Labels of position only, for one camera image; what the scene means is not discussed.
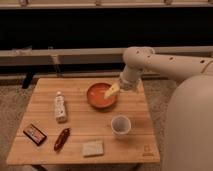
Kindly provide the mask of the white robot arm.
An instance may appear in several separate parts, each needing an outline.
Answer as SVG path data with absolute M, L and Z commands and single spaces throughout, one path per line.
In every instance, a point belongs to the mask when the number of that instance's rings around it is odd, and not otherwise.
M 105 93 L 136 89 L 146 68 L 179 83 L 166 112 L 162 171 L 213 171 L 213 58 L 158 54 L 129 47 L 124 70 Z

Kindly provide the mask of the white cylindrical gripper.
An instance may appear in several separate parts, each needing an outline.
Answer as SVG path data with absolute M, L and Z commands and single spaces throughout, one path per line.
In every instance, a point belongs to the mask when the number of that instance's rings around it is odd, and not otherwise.
M 140 79 L 140 72 L 136 69 L 132 68 L 125 68 L 119 76 L 119 84 L 114 83 L 106 92 L 104 95 L 105 99 L 108 99 L 111 96 L 117 95 L 120 91 L 120 88 L 129 91 L 137 90 L 137 86 L 139 84 Z

